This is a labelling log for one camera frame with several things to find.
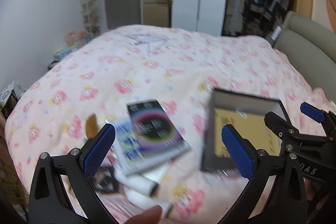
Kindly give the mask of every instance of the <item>yellow book in box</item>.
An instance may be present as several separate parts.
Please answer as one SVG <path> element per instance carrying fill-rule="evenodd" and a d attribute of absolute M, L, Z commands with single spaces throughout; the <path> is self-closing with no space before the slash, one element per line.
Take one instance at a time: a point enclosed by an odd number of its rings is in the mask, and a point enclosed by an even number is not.
<path fill-rule="evenodd" d="M 222 142 L 222 128 L 232 124 L 238 133 L 248 139 L 258 149 L 264 149 L 272 156 L 279 156 L 278 137 L 265 126 L 264 115 L 241 113 L 215 108 L 215 154 L 217 157 L 230 157 Z"/>

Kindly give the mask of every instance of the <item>upholstered headboard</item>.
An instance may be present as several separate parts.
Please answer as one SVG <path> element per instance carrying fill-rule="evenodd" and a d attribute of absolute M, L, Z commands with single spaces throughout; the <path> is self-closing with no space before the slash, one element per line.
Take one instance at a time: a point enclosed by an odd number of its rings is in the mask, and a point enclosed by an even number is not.
<path fill-rule="evenodd" d="M 336 102 L 336 34 L 309 18 L 289 11 L 275 48 L 312 88 L 322 88 Z"/>

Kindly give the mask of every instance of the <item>pink floral bedspread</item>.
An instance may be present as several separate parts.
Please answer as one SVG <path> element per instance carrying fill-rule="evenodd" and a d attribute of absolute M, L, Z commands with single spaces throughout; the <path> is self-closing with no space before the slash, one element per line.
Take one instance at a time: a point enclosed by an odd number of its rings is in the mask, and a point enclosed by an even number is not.
<path fill-rule="evenodd" d="M 302 133 L 324 134 L 320 125 L 300 113 L 302 102 L 335 111 L 321 89 L 312 90 L 286 56 L 260 37 L 121 27 L 66 57 L 19 100 L 5 131 L 20 180 L 29 191 L 42 152 L 62 155 L 81 147 L 90 114 L 99 120 L 124 118 L 127 103 L 157 99 L 193 148 L 171 164 L 158 197 L 174 202 L 169 215 L 173 220 L 217 223 L 247 180 L 199 171 L 213 86 L 280 98 Z M 272 180 L 254 213 L 262 209 L 271 185 Z"/>

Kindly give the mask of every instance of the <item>white tube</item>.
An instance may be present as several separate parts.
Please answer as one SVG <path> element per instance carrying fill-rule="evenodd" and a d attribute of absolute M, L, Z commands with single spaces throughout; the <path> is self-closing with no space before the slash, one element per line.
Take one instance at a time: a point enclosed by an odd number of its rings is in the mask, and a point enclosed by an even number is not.
<path fill-rule="evenodd" d="M 151 196 L 157 182 L 146 179 L 142 175 L 130 175 L 126 177 L 119 168 L 114 170 L 115 179 L 127 188 L 131 188 L 145 196 Z"/>
<path fill-rule="evenodd" d="M 156 205 L 161 206 L 162 208 L 161 218 L 166 218 L 167 214 L 173 207 L 173 204 L 168 201 L 159 198 L 149 198 L 134 190 L 128 190 L 126 192 L 126 197 L 129 202 L 133 203 L 134 205 L 138 206 L 140 209 L 143 210 L 147 210 Z"/>

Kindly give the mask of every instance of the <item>silver bolt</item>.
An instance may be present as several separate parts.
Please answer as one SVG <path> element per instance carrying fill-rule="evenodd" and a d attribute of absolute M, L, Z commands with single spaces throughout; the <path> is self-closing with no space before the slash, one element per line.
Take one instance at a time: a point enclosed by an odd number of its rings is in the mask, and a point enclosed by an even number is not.
<path fill-rule="evenodd" d="M 71 153 L 71 155 L 76 156 L 76 155 L 78 155 L 78 153 L 79 153 L 79 149 L 78 149 L 78 148 L 75 148 L 75 149 L 71 150 L 70 153 Z"/>
<path fill-rule="evenodd" d="M 291 145 L 291 144 L 287 144 L 287 145 L 286 145 L 286 149 L 287 149 L 288 151 L 293 150 L 293 145 Z"/>
<path fill-rule="evenodd" d="M 259 155 L 259 156 L 265 156 L 265 155 L 266 155 L 266 151 L 263 150 L 263 149 L 259 149 L 259 150 L 258 150 L 258 155 Z"/>
<path fill-rule="evenodd" d="M 44 160 L 47 156 L 48 156 L 48 153 L 47 153 L 47 152 L 43 152 L 43 153 L 40 155 L 40 158 Z"/>
<path fill-rule="evenodd" d="M 296 159 L 296 155 L 294 153 L 290 153 L 289 154 L 289 157 L 292 159 L 292 160 L 295 160 Z"/>

